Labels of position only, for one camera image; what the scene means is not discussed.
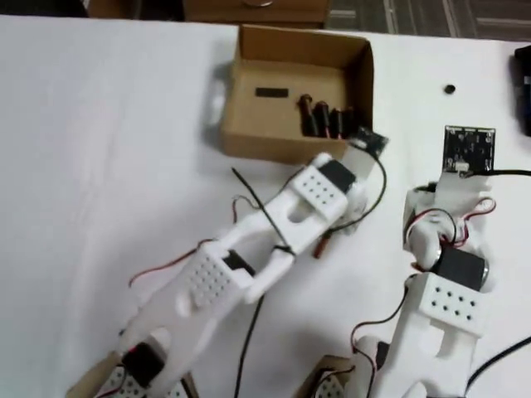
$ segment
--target circuit board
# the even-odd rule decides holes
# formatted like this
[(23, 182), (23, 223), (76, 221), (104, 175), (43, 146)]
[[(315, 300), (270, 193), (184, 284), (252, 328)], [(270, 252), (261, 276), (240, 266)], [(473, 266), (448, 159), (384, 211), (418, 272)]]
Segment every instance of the circuit board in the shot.
[(388, 142), (389, 138), (383, 137), (365, 127), (360, 127), (355, 134), (350, 136), (349, 141), (355, 148), (371, 153), (375, 158), (380, 158)]
[(495, 129), (446, 126), (443, 172), (484, 172), (494, 166)]

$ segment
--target black wire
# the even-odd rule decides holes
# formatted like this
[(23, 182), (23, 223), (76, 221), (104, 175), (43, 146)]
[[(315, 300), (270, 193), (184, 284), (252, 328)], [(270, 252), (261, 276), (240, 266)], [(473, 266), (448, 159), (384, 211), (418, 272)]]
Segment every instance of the black wire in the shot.
[(531, 170), (518, 170), (518, 169), (508, 169), (508, 170), (486, 170), (483, 172), (464, 172), (462, 174), (463, 178), (469, 178), (473, 176), (527, 176), (531, 177)]
[(247, 191), (249, 191), (249, 193), (255, 199), (256, 204), (258, 205), (260, 210), (262, 210), (262, 212), (264, 213), (264, 216), (267, 217), (267, 220), (271, 223), (271, 226), (273, 226), (273, 228), (275, 229), (277, 235), (282, 240), (282, 243), (284, 243), (284, 246), (285, 247), (290, 247), (290, 245), (288, 244), (288, 241), (286, 240), (284, 235), (282, 235), (282, 232), (280, 232), (279, 227), (276, 225), (276, 223), (273, 221), (273, 219), (271, 218), (271, 216), (267, 212), (266, 207), (264, 206), (264, 203), (262, 203), (260, 198), (256, 195), (255, 190), (252, 189), (251, 185), (249, 185), (249, 182), (247, 182), (246, 179), (235, 168), (232, 167), (231, 170), (234, 173), (234, 175), (236, 175), (238, 180), (240, 180), (240, 182), (245, 186), (245, 188), (247, 188)]
[(236, 376), (236, 388), (234, 389), (234, 398), (238, 398), (238, 396), (240, 395), (241, 375), (243, 373), (243, 364), (246, 360), (246, 354), (247, 354), (247, 349), (249, 348), (249, 342), (251, 341), (252, 333), (255, 330), (256, 320), (258, 319), (258, 315), (260, 314), (260, 310), (262, 308), (262, 304), (264, 303), (265, 298), (266, 298), (266, 295), (264, 294), (258, 300), (258, 304), (256, 305), (256, 308), (255, 308), (255, 313), (252, 316), (251, 325), (249, 326), (249, 330), (247, 331), (246, 340), (244, 341), (243, 348), (241, 349), (240, 364), (238, 365), (238, 374)]
[(361, 222), (365, 217), (367, 217), (369, 214), (371, 214), (374, 209), (378, 207), (380, 202), (383, 199), (383, 194), (387, 190), (387, 172), (385, 170), (385, 167), (383, 166), (382, 161), (373, 153), (364, 151), (367, 155), (369, 155), (371, 158), (374, 159), (374, 162), (380, 167), (380, 170), (382, 170), (382, 176), (383, 176), (383, 183), (382, 183), (382, 190), (380, 191), (380, 194), (378, 195), (376, 201), (373, 203), (373, 205), (365, 211), (357, 220), (346, 222), (340, 226), (335, 226), (334, 228), (330, 228), (328, 231), (324, 233), (324, 236), (330, 237), (333, 233), (344, 230), (345, 228), (349, 228), (350, 226), (353, 226), (354, 224), (358, 224)]
[(515, 343), (511, 347), (503, 350), (498, 355), (495, 355), (494, 357), (490, 358), (487, 362), (485, 362), (483, 365), (481, 365), (477, 371), (474, 372), (474, 374), (468, 379), (468, 383), (466, 385), (466, 392), (472, 387), (472, 384), (477, 380), (481, 374), (489, 369), (491, 366), (493, 366), (496, 362), (501, 361), (508, 355), (512, 354), (515, 351), (518, 351), (520, 348), (523, 348), (531, 343), (531, 336), (526, 337), (524, 340)]

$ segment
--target black screw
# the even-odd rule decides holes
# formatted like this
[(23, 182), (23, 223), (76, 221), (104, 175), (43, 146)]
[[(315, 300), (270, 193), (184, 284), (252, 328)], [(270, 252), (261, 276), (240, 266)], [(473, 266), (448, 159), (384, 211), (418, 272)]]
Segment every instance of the black screw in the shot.
[(448, 95), (454, 94), (455, 93), (455, 86), (454, 85), (446, 85), (445, 93), (447, 93)]
[(312, 113), (312, 97), (303, 94), (299, 99), (300, 116), (302, 118), (302, 133), (309, 137), (318, 137), (319, 129)]

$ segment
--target white tablecloth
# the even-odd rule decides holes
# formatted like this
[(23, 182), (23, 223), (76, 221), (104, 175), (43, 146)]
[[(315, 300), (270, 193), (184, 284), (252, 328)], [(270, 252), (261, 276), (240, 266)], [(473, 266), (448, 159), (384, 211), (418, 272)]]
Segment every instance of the white tablecloth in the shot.
[[(387, 194), (355, 235), (321, 261), (301, 257), (271, 290), (242, 398), (290, 396), (325, 353), (348, 355), (355, 323), (395, 307), (412, 260), (404, 197), (438, 178), (446, 124), (496, 128), (496, 166), (531, 168), (509, 73), (521, 44), (359, 35), (374, 51), (374, 127), (391, 139)], [(230, 224), (231, 198), (245, 193), (230, 166), (264, 198), (292, 172), (218, 149), (235, 44), (228, 26), (0, 17), (2, 396), (63, 396), (115, 347), (139, 302), (128, 278)], [(375, 168), (374, 194), (380, 182)], [(493, 183), (486, 235), (501, 278), (475, 364), (531, 333), (531, 180)], [(252, 311), (237, 309), (194, 367), (203, 398), (232, 395)], [(390, 339), (393, 326), (370, 332)], [(504, 360), (470, 398), (529, 396), (529, 360)]]

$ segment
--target cardboard piece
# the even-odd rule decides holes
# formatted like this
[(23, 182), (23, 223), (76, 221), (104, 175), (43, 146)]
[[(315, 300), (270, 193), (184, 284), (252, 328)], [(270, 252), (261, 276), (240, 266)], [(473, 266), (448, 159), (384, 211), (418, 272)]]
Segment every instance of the cardboard piece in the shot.
[[(330, 109), (353, 106), (373, 126), (373, 51), (360, 37), (243, 26), (222, 124), (231, 156), (281, 163), (308, 162), (320, 152), (343, 156), (341, 140), (305, 137), (297, 102), (310, 94)], [(255, 96), (256, 87), (287, 88), (288, 98)]]
[[(94, 365), (78, 382), (71, 387), (66, 393), (66, 398), (94, 398), (100, 388), (109, 379), (111, 373), (120, 361), (117, 352), (111, 352), (105, 359)], [(199, 398), (197, 388), (192, 378), (192, 373), (184, 376), (187, 382), (192, 398)]]
[[(315, 368), (310, 372), (302, 386), (297, 390), (294, 395), (294, 398), (314, 398), (312, 394), (315, 393), (314, 389), (319, 383), (322, 370), (343, 370), (349, 369), (351, 366), (350, 360), (343, 357), (334, 357), (332, 355), (325, 355), (315, 366)], [(338, 374), (337, 379), (342, 386), (345, 386), (348, 381), (348, 374)]]

